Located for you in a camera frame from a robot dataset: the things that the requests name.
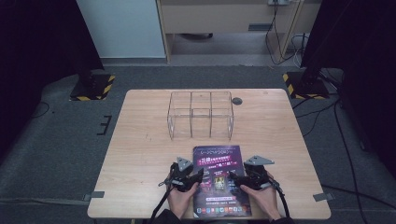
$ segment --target acrylic divider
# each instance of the acrylic divider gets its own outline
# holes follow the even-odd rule
[[[229,91],[173,91],[167,123],[171,139],[227,137],[233,133]]]

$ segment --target magazine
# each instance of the magazine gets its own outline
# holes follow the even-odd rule
[[[194,217],[249,217],[248,195],[236,187],[229,171],[244,175],[239,146],[199,146],[193,149],[193,173],[204,178],[193,198]]]

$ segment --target gray carpet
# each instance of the gray carpet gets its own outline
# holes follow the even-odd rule
[[[66,77],[43,90],[42,104],[0,167],[1,199],[60,199],[81,201],[93,191],[106,155],[125,93],[130,89],[286,89],[282,74],[296,67],[263,66],[134,66],[107,67],[116,79],[103,101],[73,102],[69,94],[78,77]],[[296,116],[331,105],[338,99],[309,100],[295,109]],[[302,100],[290,99],[292,105]],[[336,107],[356,172],[359,191],[396,206],[396,181],[375,154],[362,151],[346,112]],[[106,135],[101,123],[112,116]],[[337,129],[333,107],[298,119],[322,184],[354,190],[351,168]],[[363,223],[356,196],[332,192],[332,217],[297,223]],[[396,211],[374,200],[361,198],[368,223],[394,223]],[[87,205],[0,203],[0,223],[93,223]],[[100,219],[98,223],[131,223]]]

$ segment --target person's left hand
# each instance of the person's left hand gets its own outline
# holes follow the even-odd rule
[[[181,219],[181,217],[183,217],[184,213],[189,207],[190,198],[198,189],[198,185],[199,183],[195,182],[189,191],[181,192],[177,189],[173,189],[169,193],[169,208],[178,217],[178,219]]]

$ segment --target black curtain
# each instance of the black curtain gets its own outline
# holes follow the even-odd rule
[[[49,83],[103,69],[75,0],[0,0],[1,159]]]
[[[303,67],[340,68],[339,93],[364,149],[396,177],[396,2],[323,0]]]

